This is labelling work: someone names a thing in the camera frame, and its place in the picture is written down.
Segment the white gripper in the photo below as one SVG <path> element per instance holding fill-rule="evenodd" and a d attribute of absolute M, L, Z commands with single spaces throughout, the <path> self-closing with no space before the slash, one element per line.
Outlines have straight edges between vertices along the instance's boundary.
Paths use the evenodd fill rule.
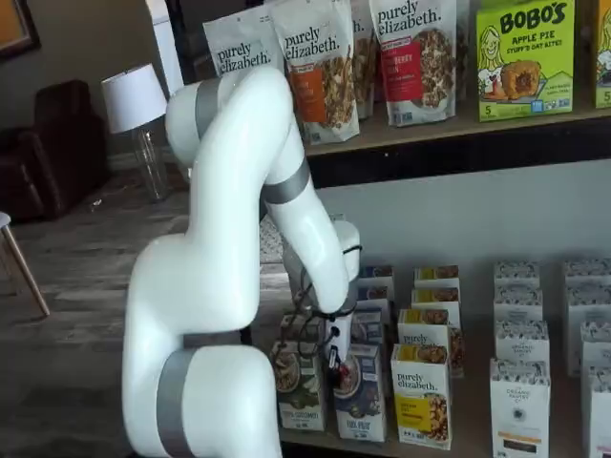
<path fill-rule="evenodd" d="M 332 387 L 340 387 L 349 375 L 348 356 L 353 313 L 344 311 L 327 318 L 327 376 Z"/>

